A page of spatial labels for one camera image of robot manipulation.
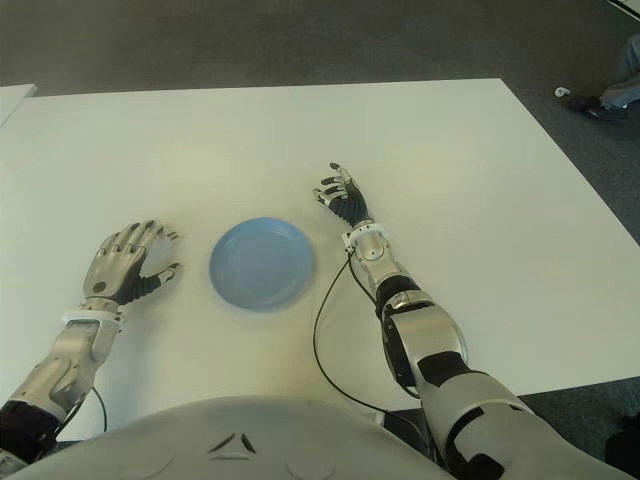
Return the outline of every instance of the blue plate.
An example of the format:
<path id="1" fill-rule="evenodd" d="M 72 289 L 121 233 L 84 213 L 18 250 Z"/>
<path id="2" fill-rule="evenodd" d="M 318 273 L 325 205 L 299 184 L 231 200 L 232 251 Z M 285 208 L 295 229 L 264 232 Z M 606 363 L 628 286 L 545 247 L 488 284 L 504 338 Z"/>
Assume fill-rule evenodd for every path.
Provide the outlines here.
<path id="1" fill-rule="evenodd" d="M 309 282 L 311 246 L 304 234 L 277 218 L 254 218 L 225 233 L 213 249 L 209 275 L 229 303 L 273 310 L 291 302 Z"/>

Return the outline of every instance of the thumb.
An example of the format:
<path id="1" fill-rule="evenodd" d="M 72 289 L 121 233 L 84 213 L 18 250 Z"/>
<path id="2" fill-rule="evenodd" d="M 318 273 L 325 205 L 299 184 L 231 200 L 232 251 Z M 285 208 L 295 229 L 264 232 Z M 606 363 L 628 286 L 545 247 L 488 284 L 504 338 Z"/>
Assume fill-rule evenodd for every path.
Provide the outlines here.
<path id="1" fill-rule="evenodd" d="M 180 268 L 181 265 L 179 263 L 173 263 L 166 269 L 159 273 L 156 273 L 155 275 L 151 275 L 150 277 L 139 277 L 133 284 L 131 293 L 129 294 L 129 296 L 127 297 L 127 301 L 124 302 L 123 305 L 133 302 L 140 297 L 144 297 L 145 295 L 148 295 L 151 292 L 157 290 L 165 283 L 173 280 Z"/>

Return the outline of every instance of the white surface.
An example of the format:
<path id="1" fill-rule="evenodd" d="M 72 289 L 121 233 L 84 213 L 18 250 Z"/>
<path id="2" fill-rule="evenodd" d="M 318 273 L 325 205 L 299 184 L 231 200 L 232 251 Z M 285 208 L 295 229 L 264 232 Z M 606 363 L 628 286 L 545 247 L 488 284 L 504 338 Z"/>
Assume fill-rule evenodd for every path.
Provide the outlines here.
<path id="1" fill-rule="evenodd" d="M 346 225 L 311 189 L 329 161 L 355 176 L 397 258 L 459 322 L 473 368 L 518 394 L 640 374 L 640 252 L 500 80 L 139 92 L 26 101 L 3 157 L 0 397 L 40 360 L 81 300 L 109 233 L 155 217 L 183 235 L 182 278 L 128 310 L 98 374 L 111 423 L 206 397 L 341 403 L 311 326 L 344 259 Z M 255 314 L 208 279 L 217 239 L 270 215 L 304 231 L 311 286 Z M 415 407 L 394 383 L 371 305 L 347 276 L 320 353 L 349 392 Z M 97 433 L 89 397 L 68 436 Z"/>
<path id="2" fill-rule="evenodd" d="M 22 100 L 33 95 L 35 91 L 34 84 L 0 87 L 0 126 L 16 111 Z"/>

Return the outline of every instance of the robot's left hand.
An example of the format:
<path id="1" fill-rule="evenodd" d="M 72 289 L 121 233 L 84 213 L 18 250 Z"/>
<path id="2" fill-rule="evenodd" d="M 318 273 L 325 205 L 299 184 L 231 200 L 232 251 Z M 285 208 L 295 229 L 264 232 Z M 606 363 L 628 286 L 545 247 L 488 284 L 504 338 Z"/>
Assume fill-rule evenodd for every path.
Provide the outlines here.
<path id="1" fill-rule="evenodd" d="M 141 277 L 149 250 L 165 236 L 155 221 L 133 223 L 107 237 L 98 249 L 84 281 L 86 308 L 108 309 L 132 302 L 172 280 L 180 265 L 174 263 L 156 275 Z M 175 233 L 167 235 L 173 239 Z"/>

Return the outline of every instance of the shoe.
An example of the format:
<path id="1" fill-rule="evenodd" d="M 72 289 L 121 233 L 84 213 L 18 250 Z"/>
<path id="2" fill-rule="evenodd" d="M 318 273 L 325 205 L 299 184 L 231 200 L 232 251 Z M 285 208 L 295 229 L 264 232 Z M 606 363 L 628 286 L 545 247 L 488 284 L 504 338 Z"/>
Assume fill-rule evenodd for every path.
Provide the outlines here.
<path id="1" fill-rule="evenodd" d="M 569 110 L 576 112 L 586 112 L 589 108 L 599 107 L 600 99 L 598 97 L 587 97 L 585 95 L 569 95 Z"/>
<path id="2" fill-rule="evenodd" d="M 587 109 L 587 113 L 591 116 L 599 118 L 600 120 L 609 120 L 614 122 L 621 122 L 629 117 L 629 112 L 626 108 L 620 107 L 591 107 Z"/>

